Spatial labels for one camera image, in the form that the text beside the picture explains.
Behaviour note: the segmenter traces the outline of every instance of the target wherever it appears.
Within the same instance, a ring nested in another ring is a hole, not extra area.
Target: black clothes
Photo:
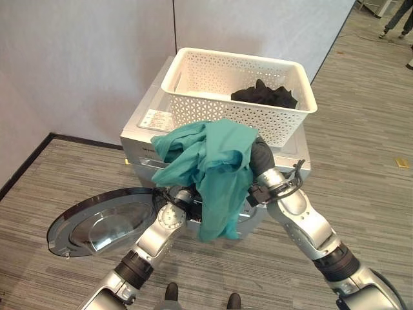
[[[271,105],[273,107],[283,107],[295,109],[297,100],[295,100],[291,91],[288,91],[284,86],[272,90],[266,87],[264,82],[257,80],[256,86],[241,89],[231,94],[231,100],[244,101],[250,103],[259,103],[260,105]]]

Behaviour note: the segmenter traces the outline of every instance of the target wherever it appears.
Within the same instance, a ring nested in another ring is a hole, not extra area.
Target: laundry basket
[[[231,93],[256,84],[284,86],[296,109],[232,101]],[[221,118],[256,128],[273,147],[282,147],[317,104],[303,66],[291,61],[196,48],[177,53],[161,88],[169,94],[175,127]]]

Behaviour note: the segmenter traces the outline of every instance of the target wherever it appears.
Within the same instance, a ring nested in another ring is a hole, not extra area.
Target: pants
[[[404,0],[399,10],[394,14],[393,18],[385,26],[385,30],[393,29],[399,20],[406,14],[406,12],[413,6],[413,0]],[[413,28],[413,11],[410,13],[405,26],[403,27],[403,34],[408,34]]]

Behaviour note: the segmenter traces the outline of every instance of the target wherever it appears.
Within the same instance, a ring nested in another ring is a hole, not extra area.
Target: green cloth
[[[227,119],[198,121],[166,136],[153,137],[156,152],[166,163],[155,173],[157,186],[193,183],[201,194],[199,239],[237,239],[237,219],[252,184],[251,145],[258,131]]]

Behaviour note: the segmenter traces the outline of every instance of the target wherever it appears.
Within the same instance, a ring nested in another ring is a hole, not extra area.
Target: black shoe
[[[228,299],[227,309],[241,310],[241,297],[237,293],[232,293]]]
[[[174,282],[168,284],[165,292],[165,300],[178,301],[178,285]]]

